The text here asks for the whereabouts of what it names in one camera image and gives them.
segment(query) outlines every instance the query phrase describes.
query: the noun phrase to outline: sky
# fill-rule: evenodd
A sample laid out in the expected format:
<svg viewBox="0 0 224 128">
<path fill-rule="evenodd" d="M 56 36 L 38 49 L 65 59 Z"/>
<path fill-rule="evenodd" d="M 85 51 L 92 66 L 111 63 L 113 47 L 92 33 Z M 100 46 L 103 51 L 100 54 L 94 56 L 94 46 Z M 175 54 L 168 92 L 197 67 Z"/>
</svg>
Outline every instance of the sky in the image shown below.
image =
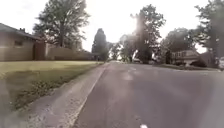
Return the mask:
<svg viewBox="0 0 224 128">
<path fill-rule="evenodd" d="M 25 28 L 32 33 L 36 17 L 43 11 L 48 0 L 0 0 L 0 23 Z M 118 42 L 123 34 L 130 34 L 135 29 L 135 20 L 130 14 L 136 14 L 145 6 L 156 6 L 162 13 L 166 24 L 160 29 L 165 37 L 174 28 L 195 28 L 199 24 L 195 5 L 203 6 L 207 0 L 86 0 L 87 12 L 91 15 L 89 25 L 84 28 L 87 40 L 83 48 L 91 51 L 92 42 L 98 28 L 103 28 L 107 41 Z"/>
</svg>

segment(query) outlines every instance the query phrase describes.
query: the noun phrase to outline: sidewalk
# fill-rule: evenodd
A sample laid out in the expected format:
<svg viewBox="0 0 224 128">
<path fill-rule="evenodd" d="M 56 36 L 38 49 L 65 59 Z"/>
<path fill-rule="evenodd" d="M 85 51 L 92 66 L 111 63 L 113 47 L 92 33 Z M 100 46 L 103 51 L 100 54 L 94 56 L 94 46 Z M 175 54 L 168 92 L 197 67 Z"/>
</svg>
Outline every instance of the sidewalk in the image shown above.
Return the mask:
<svg viewBox="0 0 224 128">
<path fill-rule="evenodd" d="M 6 117 L 3 128 L 69 128 L 108 63 Z"/>
</svg>

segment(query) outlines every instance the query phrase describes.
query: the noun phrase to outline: brick house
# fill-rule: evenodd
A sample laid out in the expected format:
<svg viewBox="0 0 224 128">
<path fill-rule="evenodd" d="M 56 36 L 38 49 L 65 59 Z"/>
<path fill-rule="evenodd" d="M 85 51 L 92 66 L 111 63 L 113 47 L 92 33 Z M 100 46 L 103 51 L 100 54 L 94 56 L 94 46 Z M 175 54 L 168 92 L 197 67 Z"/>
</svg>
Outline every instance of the brick house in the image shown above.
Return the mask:
<svg viewBox="0 0 224 128">
<path fill-rule="evenodd" d="M 195 50 L 183 50 L 179 52 L 172 53 L 172 62 L 175 63 L 185 63 L 189 66 L 192 62 L 198 60 L 199 54 Z"/>
<path fill-rule="evenodd" d="M 0 61 L 29 61 L 44 59 L 38 50 L 40 38 L 25 29 L 15 29 L 0 23 Z"/>
</svg>

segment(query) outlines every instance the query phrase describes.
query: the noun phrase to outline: street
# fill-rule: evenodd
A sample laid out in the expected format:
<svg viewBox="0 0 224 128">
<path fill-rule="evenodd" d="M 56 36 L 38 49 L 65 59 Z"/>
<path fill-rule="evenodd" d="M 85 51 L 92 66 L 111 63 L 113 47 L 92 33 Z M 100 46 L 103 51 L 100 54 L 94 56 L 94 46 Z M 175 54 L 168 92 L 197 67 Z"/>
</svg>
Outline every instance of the street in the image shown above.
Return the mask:
<svg viewBox="0 0 224 128">
<path fill-rule="evenodd" d="M 222 72 L 111 62 L 74 128 L 223 128 Z"/>
</svg>

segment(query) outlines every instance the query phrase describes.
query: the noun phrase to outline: parked car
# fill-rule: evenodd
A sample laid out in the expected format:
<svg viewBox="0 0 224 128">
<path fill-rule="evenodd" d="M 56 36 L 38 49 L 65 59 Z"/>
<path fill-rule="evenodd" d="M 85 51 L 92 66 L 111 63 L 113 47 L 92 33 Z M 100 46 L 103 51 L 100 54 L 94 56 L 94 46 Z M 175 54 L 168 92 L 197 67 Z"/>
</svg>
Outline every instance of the parked car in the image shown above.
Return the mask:
<svg viewBox="0 0 224 128">
<path fill-rule="evenodd" d="M 223 71 L 224 70 L 224 57 L 219 59 L 219 68 Z"/>
<path fill-rule="evenodd" d="M 141 63 L 141 61 L 140 61 L 138 58 L 134 58 L 134 59 L 133 59 L 133 62 L 134 62 L 134 63 Z"/>
</svg>

